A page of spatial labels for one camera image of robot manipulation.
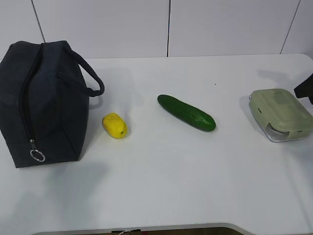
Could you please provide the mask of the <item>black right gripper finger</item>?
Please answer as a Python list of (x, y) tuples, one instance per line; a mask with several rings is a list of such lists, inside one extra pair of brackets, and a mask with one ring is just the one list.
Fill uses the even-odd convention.
[(308, 97), (311, 104), (313, 104), (313, 74), (311, 74), (305, 81), (299, 84), (294, 93), (297, 98)]

